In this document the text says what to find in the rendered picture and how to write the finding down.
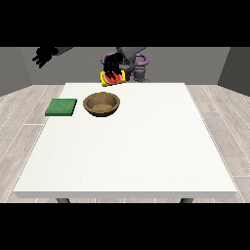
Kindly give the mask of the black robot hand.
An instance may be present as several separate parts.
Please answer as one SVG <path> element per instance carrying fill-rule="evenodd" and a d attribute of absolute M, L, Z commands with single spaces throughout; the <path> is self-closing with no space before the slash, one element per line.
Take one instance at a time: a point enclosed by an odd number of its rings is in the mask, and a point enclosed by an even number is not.
<path fill-rule="evenodd" d="M 121 53 L 115 53 L 105 58 L 104 73 L 109 79 L 114 79 L 116 75 L 121 74 L 119 64 L 123 61 Z"/>
<path fill-rule="evenodd" d="M 32 60 L 41 68 L 58 52 L 59 50 L 55 47 L 39 47 L 36 50 L 36 56 Z"/>

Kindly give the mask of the yellow cup with melon print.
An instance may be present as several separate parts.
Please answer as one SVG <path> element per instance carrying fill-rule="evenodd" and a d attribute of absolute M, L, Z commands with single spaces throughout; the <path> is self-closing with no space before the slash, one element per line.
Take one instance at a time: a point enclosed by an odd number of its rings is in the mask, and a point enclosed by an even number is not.
<path fill-rule="evenodd" d="M 119 75 L 115 74 L 115 78 L 108 78 L 105 73 L 102 71 L 100 73 L 101 83 L 103 87 L 121 84 L 126 81 L 125 79 L 125 71 L 122 70 Z"/>

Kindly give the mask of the brown wooden bowl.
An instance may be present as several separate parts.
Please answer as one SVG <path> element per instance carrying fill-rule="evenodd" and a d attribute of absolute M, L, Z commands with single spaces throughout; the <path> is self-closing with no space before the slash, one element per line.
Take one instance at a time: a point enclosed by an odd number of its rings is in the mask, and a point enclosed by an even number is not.
<path fill-rule="evenodd" d="M 119 108 L 120 99 L 112 93 L 99 92 L 89 95 L 83 106 L 95 117 L 108 117 Z"/>

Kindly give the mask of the green square pad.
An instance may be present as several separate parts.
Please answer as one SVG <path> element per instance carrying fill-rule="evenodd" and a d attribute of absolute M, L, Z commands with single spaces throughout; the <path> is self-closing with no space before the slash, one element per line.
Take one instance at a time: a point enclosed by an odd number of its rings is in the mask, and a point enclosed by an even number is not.
<path fill-rule="evenodd" d="M 51 99 L 46 116 L 71 116 L 77 104 L 76 99 Z"/>

